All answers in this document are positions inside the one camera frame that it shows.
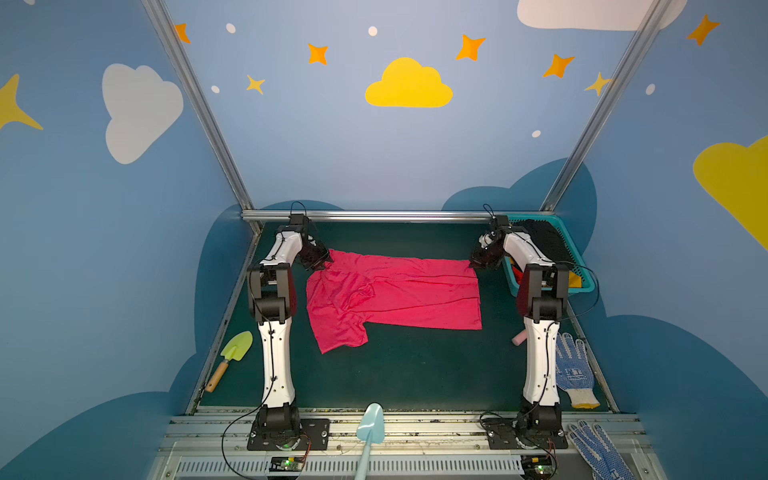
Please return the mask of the magenta pink t-shirt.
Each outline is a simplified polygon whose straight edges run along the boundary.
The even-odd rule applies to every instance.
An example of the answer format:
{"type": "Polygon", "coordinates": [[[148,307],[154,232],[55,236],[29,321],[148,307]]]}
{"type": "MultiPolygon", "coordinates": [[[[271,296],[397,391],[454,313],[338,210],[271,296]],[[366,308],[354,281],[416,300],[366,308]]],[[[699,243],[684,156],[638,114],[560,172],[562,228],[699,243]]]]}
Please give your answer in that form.
{"type": "Polygon", "coordinates": [[[368,323],[477,331],[479,282],[467,260],[397,258],[332,250],[307,280],[307,311],[320,351],[360,347],[368,323]]]}

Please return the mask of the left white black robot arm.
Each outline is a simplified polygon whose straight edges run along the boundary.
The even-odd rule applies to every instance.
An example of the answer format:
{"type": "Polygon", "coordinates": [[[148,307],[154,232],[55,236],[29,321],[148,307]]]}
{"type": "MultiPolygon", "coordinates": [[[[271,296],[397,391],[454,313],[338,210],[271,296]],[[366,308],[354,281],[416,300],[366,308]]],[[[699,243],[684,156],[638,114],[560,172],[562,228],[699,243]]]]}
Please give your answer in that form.
{"type": "Polygon", "coordinates": [[[329,250],[310,233],[303,213],[279,227],[267,255],[247,273],[248,306],[263,346],[264,392],[255,413],[248,448],[289,449],[301,440],[301,423],[290,364],[290,332],[298,310],[293,265],[321,270],[329,250]]]}

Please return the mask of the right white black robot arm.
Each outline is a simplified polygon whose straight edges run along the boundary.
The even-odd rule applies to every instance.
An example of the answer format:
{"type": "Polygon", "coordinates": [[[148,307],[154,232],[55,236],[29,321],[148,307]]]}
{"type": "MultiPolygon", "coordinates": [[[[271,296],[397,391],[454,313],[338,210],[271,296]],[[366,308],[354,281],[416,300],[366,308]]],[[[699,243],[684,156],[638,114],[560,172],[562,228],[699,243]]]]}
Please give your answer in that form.
{"type": "Polygon", "coordinates": [[[515,437],[524,448],[565,448],[555,354],[569,269],[545,256],[523,228],[511,225],[503,215],[492,215],[489,231],[480,236],[470,264],[475,269],[491,268],[506,257],[522,268],[516,305],[527,335],[526,378],[515,437]]]}

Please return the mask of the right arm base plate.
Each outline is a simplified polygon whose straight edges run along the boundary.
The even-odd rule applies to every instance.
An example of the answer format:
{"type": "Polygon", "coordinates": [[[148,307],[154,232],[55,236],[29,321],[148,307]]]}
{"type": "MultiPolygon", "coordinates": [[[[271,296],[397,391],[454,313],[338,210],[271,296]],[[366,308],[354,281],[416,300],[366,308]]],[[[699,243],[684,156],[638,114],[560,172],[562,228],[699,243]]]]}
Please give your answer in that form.
{"type": "Polygon", "coordinates": [[[518,427],[512,418],[487,417],[479,420],[492,450],[567,449],[568,442],[562,431],[547,432],[525,426],[518,427]]]}

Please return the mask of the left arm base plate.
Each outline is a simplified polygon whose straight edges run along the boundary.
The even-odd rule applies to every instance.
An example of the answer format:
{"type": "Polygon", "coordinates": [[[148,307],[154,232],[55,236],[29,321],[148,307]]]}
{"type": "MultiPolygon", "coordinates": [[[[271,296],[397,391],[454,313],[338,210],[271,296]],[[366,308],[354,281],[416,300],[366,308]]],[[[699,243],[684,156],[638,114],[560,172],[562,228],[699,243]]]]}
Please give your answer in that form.
{"type": "Polygon", "coordinates": [[[248,435],[248,451],[298,452],[307,448],[324,451],[328,448],[330,420],[309,418],[300,420],[297,426],[264,426],[256,420],[248,435]]]}

